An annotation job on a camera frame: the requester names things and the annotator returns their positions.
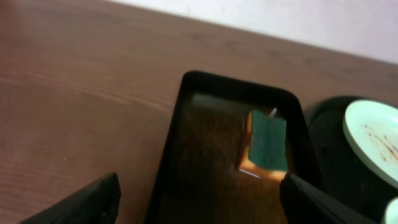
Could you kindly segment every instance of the white plate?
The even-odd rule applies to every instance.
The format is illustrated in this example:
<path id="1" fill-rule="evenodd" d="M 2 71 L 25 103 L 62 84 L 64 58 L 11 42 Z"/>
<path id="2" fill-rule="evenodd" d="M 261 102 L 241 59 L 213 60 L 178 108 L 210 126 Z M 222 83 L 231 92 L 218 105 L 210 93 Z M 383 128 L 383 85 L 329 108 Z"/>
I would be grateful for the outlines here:
<path id="1" fill-rule="evenodd" d="M 398 189 L 398 110 L 375 101 L 354 101 L 347 107 L 343 131 L 363 163 Z"/>

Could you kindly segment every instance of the wooden table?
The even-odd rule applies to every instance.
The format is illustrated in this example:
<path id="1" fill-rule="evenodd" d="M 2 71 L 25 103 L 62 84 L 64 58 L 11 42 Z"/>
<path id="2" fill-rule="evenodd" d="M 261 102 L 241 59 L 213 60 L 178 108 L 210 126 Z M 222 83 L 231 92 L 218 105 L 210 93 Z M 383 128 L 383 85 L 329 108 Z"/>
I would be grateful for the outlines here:
<path id="1" fill-rule="evenodd" d="M 119 174 L 118 223 L 142 223 L 182 75 L 398 104 L 398 67 L 100 0 L 0 3 L 0 223 Z"/>

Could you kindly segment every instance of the black plate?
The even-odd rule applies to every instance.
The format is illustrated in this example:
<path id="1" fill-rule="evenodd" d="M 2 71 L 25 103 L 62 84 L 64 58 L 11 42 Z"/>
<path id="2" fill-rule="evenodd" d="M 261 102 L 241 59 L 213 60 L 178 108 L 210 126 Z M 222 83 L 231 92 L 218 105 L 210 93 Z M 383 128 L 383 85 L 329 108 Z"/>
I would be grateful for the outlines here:
<path id="1" fill-rule="evenodd" d="M 320 103 L 309 116 L 308 130 L 327 192 L 364 216 L 379 222 L 398 190 L 369 170 L 343 133 L 347 106 L 357 96 L 340 96 Z"/>
<path id="2" fill-rule="evenodd" d="M 243 120 L 276 107 L 287 121 L 295 173 L 323 185 L 298 99 L 203 72 L 183 77 L 146 223 L 279 223 L 279 185 L 238 171 Z"/>

